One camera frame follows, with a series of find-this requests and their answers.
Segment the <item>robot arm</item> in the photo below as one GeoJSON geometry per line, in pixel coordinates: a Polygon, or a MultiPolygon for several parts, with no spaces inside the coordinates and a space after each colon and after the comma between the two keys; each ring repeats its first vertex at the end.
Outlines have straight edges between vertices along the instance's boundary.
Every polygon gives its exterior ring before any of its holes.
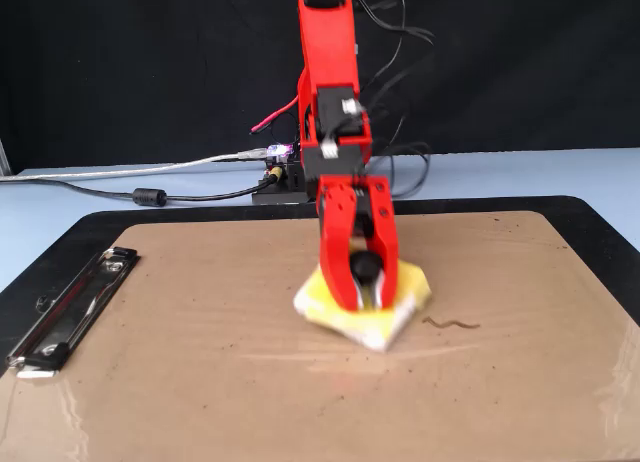
{"type": "Polygon", "coordinates": [[[345,310],[393,304],[398,241],[386,177],[358,175],[371,154],[360,85],[351,0],[298,0],[304,70],[298,81],[300,152],[321,225],[320,267],[345,310]],[[367,250],[352,253],[353,236],[367,250]]]}

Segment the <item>metal clip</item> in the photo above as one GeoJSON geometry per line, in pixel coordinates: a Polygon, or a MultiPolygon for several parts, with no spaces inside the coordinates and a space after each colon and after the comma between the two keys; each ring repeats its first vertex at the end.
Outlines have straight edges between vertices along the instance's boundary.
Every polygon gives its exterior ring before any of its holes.
{"type": "Polygon", "coordinates": [[[96,254],[48,307],[38,299],[37,309],[44,313],[6,357],[7,366],[21,378],[54,376],[138,259],[133,249],[108,249],[96,254]]]}

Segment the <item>sponge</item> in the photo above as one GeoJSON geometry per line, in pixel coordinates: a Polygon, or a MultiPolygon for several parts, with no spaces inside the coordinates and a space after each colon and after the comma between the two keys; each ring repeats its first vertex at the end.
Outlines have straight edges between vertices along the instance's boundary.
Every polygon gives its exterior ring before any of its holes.
{"type": "Polygon", "coordinates": [[[424,307],[431,295],[424,272],[416,265],[398,261],[398,282],[393,305],[374,309],[342,309],[331,296],[329,287],[317,267],[293,299],[293,305],[309,322],[333,329],[349,339],[378,352],[386,351],[411,316],[424,307]]]}

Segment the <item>red wire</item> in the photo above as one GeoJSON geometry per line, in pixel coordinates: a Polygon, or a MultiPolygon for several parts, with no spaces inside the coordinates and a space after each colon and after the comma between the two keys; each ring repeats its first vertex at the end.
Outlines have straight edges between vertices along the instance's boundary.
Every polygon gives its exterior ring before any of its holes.
{"type": "Polygon", "coordinates": [[[283,108],[276,110],[273,114],[271,114],[268,117],[266,117],[262,122],[260,122],[259,124],[254,125],[253,127],[251,127],[251,132],[255,132],[256,130],[260,130],[262,127],[267,125],[269,122],[271,122],[277,116],[279,116],[281,113],[286,112],[291,107],[296,105],[296,102],[298,102],[298,96],[297,95],[295,96],[295,98],[291,102],[289,102],[283,108]]]}

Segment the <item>brown clipboard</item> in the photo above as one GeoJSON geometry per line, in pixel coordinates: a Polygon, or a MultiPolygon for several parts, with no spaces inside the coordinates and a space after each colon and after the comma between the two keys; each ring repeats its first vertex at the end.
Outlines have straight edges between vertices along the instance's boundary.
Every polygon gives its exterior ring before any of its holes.
{"type": "Polygon", "coordinates": [[[640,457],[640,329],[544,217],[397,229],[434,297],[387,354],[293,310],[315,220],[128,229],[141,259],[64,370],[0,379],[0,460],[640,457]]]}

